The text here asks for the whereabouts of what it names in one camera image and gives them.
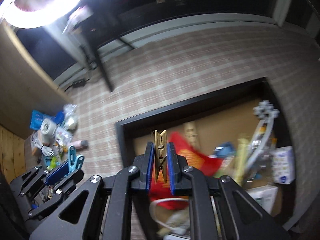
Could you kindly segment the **grey ball massager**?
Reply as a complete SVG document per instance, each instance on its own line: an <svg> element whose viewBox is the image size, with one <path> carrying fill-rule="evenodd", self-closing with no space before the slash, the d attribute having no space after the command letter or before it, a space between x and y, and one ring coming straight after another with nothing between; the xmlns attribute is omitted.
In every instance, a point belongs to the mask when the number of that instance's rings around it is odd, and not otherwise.
<svg viewBox="0 0 320 240"><path fill-rule="evenodd" d="M253 114L259 119L259 123L252 135L251 142L248 145L247 161L245 171L249 171L253 164L262 154L266 143L268 142L274 125L274 120L279 116L280 111L274 107L268 100L258 103L253 108Z"/></svg>

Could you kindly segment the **large teal clothespin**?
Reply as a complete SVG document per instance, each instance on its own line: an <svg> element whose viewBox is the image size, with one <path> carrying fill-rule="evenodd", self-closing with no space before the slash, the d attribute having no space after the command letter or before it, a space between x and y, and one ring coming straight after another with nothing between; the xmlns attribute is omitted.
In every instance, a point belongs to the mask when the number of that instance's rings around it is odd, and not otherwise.
<svg viewBox="0 0 320 240"><path fill-rule="evenodd" d="M76 155L76 148L74 145L68 147L68 173L71 174L75 170L80 170L84 163L85 157L83 155Z"/></svg>

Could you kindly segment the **black storage tray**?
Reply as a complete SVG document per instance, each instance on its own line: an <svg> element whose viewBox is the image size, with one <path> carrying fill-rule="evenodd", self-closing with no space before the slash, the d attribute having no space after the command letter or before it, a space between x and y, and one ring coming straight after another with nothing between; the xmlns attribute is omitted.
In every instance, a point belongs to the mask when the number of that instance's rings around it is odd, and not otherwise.
<svg viewBox="0 0 320 240"><path fill-rule="evenodd" d="M120 147L123 166L133 164L136 155L143 154L154 130L166 129L183 133L183 123L195 121L200 141L200 152L211 155L216 146L230 141L236 145L240 135L251 138L258 124L253 115L253 103L268 100L280 110L274 122L274 135L277 147L293 146L281 104L267 78L247 81L227 88L216 90L201 96L180 101L153 111L116 122L116 134ZM289 185L280 185L282 192L281 211L274 216L276 222L285 225L293 216L296 200L296 180ZM145 195L133 199L137 217L146 239L158 239L158 225L151 220L147 225L149 201Z"/></svg>

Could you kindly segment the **white round tape dispenser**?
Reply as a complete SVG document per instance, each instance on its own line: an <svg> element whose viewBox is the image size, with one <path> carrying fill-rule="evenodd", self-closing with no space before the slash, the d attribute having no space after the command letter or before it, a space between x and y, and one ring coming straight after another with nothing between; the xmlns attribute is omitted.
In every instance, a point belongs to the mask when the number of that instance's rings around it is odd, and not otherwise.
<svg viewBox="0 0 320 240"><path fill-rule="evenodd" d="M57 125L52 120L46 118L41 124L41 134L48 139L52 139L56 135Z"/></svg>

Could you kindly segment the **wooden board panel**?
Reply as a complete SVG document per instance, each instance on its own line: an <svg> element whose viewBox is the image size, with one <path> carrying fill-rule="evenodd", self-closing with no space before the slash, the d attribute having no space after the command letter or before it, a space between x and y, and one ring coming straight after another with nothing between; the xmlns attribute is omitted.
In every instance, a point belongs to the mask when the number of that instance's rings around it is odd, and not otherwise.
<svg viewBox="0 0 320 240"><path fill-rule="evenodd" d="M4 127L0 127L1 173L10 183L26 171L24 140Z"/></svg>

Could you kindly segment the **white cardboard box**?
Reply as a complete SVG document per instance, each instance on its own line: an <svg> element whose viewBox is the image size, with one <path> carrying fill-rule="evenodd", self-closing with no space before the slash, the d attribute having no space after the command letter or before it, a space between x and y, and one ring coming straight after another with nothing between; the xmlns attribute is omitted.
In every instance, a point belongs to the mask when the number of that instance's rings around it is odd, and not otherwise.
<svg viewBox="0 0 320 240"><path fill-rule="evenodd" d="M269 214L272 213L278 188L273 185L265 185L247 189L246 192Z"/></svg>

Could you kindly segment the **wooden clothespin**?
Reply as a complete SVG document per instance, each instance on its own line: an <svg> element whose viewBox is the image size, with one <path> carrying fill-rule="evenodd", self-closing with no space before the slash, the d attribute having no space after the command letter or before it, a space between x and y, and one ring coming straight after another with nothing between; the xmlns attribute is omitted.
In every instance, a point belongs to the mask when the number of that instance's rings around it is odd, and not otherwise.
<svg viewBox="0 0 320 240"><path fill-rule="evenodd" d="M183 124L184 126L184 137L187 140L187 142L193 147L197 148L198 143L198 137L197 137L197 130L196 125L194 121L186 122Z"/></svg>
<svg viewBox="0 0 320 240"><path fill-rule="evenodd" d="M155 182L159 180L160 173L162 174L161 181L167 182L167 143L168 133L166 130L159 132L154 131L154 146L155 146Z"/></svg>

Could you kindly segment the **black power strip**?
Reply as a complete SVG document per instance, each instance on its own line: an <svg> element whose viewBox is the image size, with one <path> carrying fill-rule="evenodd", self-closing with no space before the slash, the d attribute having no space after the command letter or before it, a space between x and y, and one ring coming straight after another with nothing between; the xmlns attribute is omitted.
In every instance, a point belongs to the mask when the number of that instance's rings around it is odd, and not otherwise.
<svg viewBox="0 0 320 240"><path fill-rule="evenodd" d="M80 79L76 80L72 83L73 88L79 88L79 87L84 87L86 85L86 80L85 79Z"/></svg>

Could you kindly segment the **orange white box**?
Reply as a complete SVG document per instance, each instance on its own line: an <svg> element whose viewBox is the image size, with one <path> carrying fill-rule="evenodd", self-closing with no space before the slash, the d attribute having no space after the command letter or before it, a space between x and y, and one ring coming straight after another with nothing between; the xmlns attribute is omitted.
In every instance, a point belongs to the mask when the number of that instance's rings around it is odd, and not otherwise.
<svg viewBox="0 0 320 240"><path fill-rule="evenodd" d="M30 145L31 145L31 154L33 156L41 156L42 155L42 142L39 139L39 133L34 132L30 137Z"/></svg>

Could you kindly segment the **blue foil pouch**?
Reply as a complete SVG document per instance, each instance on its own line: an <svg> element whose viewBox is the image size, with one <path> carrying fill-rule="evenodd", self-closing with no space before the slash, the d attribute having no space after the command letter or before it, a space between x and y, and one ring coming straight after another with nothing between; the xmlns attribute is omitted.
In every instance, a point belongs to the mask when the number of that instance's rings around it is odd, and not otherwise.
<svg viewBox="0 0 320 240"><path fill-rule="evenodd" d="M50 119L53 121L54 117L43 114L37 110L33 110L31 113L30 129L39 130L41 128L41 125L44 119Z"/></svg>

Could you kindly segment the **small blue liquid bottle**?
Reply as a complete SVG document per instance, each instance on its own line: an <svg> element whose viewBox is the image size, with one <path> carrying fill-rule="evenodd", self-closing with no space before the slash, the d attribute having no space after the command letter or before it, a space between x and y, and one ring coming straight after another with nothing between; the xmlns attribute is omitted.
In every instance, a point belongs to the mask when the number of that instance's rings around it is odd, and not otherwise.
<svg viewBox="0 0 320 240"><path fill-rule="evenodd" d="M217 146L214 150L214 155L221 159L233 156L235 153L235 147L229 141L222 143L221 145Z"/></svg>

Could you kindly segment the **yellow long wrapper stick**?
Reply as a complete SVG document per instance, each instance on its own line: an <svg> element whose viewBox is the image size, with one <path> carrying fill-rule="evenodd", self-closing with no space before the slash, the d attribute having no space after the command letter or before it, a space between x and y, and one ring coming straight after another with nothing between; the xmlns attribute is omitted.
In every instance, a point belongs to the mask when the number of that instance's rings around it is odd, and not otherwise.
<svg viewBox="0 0 320 240"><path fill-rule="evenodd" d="M249 141L247 140L247 138L238 139L238 149L234 159L235 163L234 163L233 179L239 185L242 184L242 180L245 174L248 143Z"/></svg>

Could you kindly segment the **dotted tissue pack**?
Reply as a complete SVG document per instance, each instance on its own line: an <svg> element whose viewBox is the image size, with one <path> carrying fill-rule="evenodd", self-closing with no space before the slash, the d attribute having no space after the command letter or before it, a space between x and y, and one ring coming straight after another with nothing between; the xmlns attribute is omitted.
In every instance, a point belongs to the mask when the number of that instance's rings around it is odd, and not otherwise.
<svg viewBox="0 0 320 240"><path fill-rule="evenodd" d="M292 146L276 148L272 152L272 177L278 184L289 185L295 180L295 157Z"/></svg>

